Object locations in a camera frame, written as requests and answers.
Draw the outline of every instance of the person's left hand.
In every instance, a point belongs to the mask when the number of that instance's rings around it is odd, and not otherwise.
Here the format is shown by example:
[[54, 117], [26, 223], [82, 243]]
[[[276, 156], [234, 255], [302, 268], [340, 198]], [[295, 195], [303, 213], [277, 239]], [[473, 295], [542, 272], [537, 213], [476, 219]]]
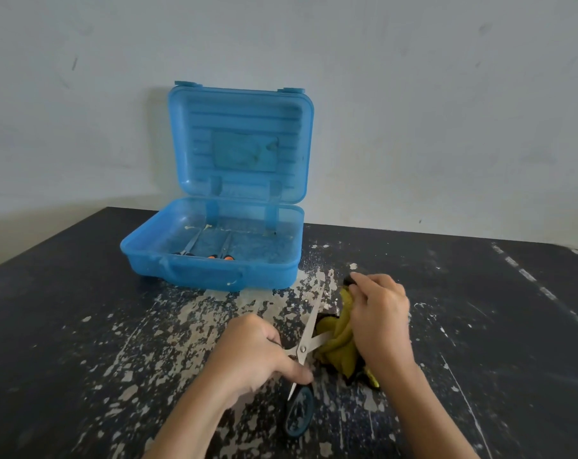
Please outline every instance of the person's left hand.
[[230, 321], [204, 367], [207, 375], [230, 383], [230, 405], [241, 394], [260, 388], [274, 372], [302, 385], [313, 379], [307, 367], [285, 354], [273, 325], [256, 314]]

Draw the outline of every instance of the dark table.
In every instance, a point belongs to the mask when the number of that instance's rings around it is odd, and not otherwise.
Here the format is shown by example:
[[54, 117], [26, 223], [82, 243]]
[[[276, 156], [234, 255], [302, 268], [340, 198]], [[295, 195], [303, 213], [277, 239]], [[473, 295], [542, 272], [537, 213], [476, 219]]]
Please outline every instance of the dark table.
[[[180, 289], [134, 274], [120, 241], [154, 212], [106, 208], [0, 266], [0, 456], [140, 456], [232, 316], [295, 344], [351, 267], [412, 303], [415, 358], [479, 455], [578, 458], [578, 255], [568, 248], [306, 224], [282, 291]], [[308, 434], [278, 425], [283, 383], [228, 410], [208, 456], [399, 456], [385, 396], [315, 372]]]

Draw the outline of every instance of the box lid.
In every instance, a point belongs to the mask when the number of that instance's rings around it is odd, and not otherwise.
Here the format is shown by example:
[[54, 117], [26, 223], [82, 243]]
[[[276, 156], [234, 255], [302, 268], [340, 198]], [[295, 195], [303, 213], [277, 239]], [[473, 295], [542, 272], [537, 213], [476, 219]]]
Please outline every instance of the box lid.
[[175, 84], [168, 107], [178, 180], [186, 193], [287, 204], [303, 200], [314, 117], [303, 89]]

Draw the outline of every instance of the forearm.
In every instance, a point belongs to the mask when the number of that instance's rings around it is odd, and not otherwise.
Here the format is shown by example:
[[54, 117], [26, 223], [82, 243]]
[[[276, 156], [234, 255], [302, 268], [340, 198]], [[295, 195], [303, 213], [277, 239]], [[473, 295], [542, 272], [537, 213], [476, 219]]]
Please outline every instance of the forearm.
[[379, 381], [417, 459], [478, 457], [416, 363], [404, 370], [385, 370]]
[[204, 370], [181, 396], [145, 458], [203, 458], [231, 398], [224, 378]]

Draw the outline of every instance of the scissor handle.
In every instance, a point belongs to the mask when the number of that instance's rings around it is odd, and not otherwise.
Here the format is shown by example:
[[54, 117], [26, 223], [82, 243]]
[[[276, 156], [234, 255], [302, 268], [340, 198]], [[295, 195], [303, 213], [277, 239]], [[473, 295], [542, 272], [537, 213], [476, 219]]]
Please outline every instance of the scissor handle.
[[297, 385], [286, 402], [283, 429], [290, 438], [303, 435], [315, 413], [315, 395], [312, 385]]

